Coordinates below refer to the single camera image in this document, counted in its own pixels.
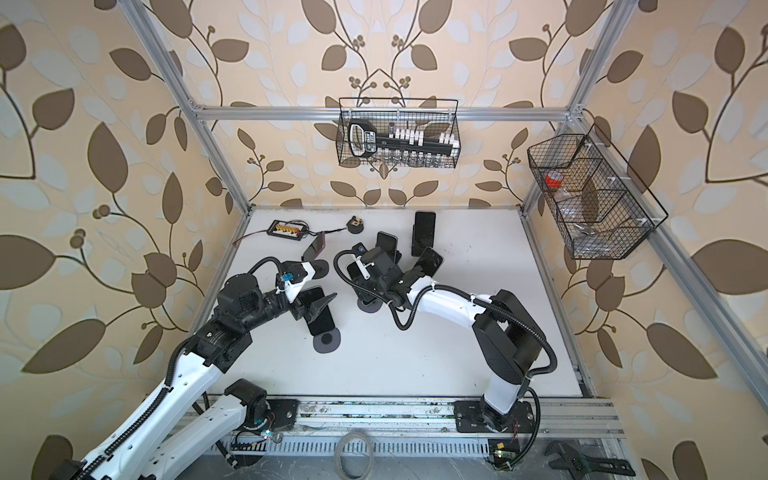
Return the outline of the dark round stand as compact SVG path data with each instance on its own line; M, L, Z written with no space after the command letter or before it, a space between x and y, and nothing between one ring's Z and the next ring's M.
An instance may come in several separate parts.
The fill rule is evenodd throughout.
M323 332L313 337L313 348L319 354L332 353L341 345L341 332L338 328Z

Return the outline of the purple round phone stand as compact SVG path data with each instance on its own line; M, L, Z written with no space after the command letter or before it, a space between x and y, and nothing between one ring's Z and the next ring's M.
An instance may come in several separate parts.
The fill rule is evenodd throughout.
M365 313L368 313L368 314L374 314L374 313L378 312L381 309L382 305L383 305L383 303L380 300L373 300L373 301L370 301L370 302L364 302L364 301L362 301L360 299L357 300L358 308L361 311L363 311Z

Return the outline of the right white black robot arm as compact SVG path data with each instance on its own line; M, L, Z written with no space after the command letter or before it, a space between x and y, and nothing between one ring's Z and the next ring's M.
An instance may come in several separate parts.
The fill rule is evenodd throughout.
M427 247L414 267L404 271L393 255L375 247L342 250L332 265L356 293L387 306L401 331L408 330L419 313L470 330L491 372L480 400L481 414L490 429L501 432L512 422L518 400L532 391L531 380L556 370L556 353L512 292L477 295L439 283L433 274L442 262L442 256Z

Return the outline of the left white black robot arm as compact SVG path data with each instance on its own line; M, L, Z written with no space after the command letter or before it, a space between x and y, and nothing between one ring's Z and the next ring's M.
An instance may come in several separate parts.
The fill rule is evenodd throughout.
M275 287L262 292L258 266L277 268ZM306 285L327 275L325 260L285 261L269 256L230 277L217 295L211 318L171 354L166 375L152 394L105 441L81 460L63 459L53 479L175 479L212 445L246 425L263 430L271 420L266 392L240 379L212 407L181 430L185 413L252 343L252 330L285 313L314 322L332 301L302 299Z

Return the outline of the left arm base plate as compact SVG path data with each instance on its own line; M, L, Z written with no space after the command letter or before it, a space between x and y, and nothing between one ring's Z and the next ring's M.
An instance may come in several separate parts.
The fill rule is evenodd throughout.
M298 416L297 399L261 399L246 406L245 420L238 430L265 432L291 428Z

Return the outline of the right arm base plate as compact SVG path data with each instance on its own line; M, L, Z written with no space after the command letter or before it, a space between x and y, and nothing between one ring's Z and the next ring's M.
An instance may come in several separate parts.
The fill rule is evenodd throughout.
M529 402L517 401L507 414L499 414L480 400L453 403L456 430L460 433L532 433L535 414Z

